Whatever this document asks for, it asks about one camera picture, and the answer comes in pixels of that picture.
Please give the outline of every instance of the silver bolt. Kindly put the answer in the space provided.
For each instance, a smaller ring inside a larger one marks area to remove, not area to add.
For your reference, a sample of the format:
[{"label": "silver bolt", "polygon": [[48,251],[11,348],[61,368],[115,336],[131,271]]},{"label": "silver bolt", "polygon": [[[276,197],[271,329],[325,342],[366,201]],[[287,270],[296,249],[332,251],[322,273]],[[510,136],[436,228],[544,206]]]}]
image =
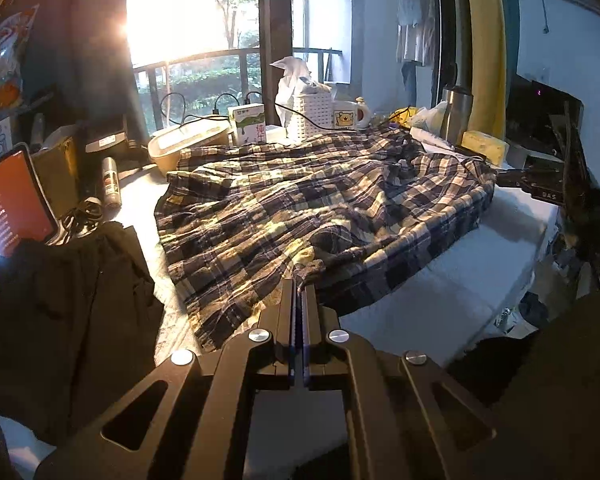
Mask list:
[{"label": "silver bolt", "polygon": [[188,365],[193,361],[193,352],[187,349],[176,350],[173,354],[171,354],[171,362],[178,366]]},{"label": "silver bolt", "polygon": [[427,355],[424,352],[420,352],[419,350],[409,350],[404,358],[412,365],[423,365],[427,362]]},{"label": "silver bolt", "polygon": [[262,343],[263,341],[269,339],[269,330],[255,328],[249,332],[249,339],[251,339],[254,343]]},{"label": "silver bolt", "polygon": [[329,332],[329,339],[334,343],[347,342],[349,340],[349,332],[345,332],[344,330],[331,330],[331,332]]}]

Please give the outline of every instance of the checkered fabric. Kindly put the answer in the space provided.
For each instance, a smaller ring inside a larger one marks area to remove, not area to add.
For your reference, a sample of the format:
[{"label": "checkered fabric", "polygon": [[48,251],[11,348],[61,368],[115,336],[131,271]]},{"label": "checkered fabric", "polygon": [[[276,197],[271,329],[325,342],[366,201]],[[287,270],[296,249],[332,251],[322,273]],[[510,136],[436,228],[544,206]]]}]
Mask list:
[{"label": "checkered fabric", "polygon": [[339,315],[377,301],[476,227],[495,174],[396,129],[192,148],[167,179],[160,241],[211,351],[278,302],[283,277]]}]

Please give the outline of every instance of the white mug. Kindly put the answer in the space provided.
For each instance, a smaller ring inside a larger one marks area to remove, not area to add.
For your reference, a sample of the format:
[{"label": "white mug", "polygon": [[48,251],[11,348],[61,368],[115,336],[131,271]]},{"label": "white mug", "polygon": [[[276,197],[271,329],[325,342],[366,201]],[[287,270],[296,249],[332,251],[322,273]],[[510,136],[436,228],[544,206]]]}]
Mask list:
[{"label": "white mug", "polygon": [[[358,111],[362,111],[362,118],[358,120]],[[371,122],[371,110],[362,97],[352,101],[333,102],[333,127],[339,130],[363,130]]]}]

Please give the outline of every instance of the woven plastic basket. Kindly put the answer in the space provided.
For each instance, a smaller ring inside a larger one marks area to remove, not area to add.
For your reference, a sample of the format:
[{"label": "woven plastic basket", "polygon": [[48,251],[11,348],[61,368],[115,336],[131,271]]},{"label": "woven plastic basket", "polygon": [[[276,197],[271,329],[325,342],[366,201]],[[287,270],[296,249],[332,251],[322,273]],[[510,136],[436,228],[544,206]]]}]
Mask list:
[{"label": "woven plastic basket", "polygon": [[[294,97],[293,109],[309,117],[323,128],[333,128],[333,102],[331,94],[326,92]],[[291,114],[286,126],[288,138],[293,142],[304,142],[315,134],[324,134],[326,130],[316,128],[304,117]]]}]

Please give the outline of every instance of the red screen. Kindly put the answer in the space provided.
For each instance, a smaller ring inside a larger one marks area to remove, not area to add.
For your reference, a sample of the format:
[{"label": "red screen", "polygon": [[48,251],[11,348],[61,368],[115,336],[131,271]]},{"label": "red screen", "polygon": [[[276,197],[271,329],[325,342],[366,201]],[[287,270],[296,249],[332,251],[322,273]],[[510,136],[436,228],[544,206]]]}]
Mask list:
[{"label": "red screen", "polygon": [[0,256],[11,256],[22,238],[42,241],[56,230],[37,188],[24,153],[0,161]]}]

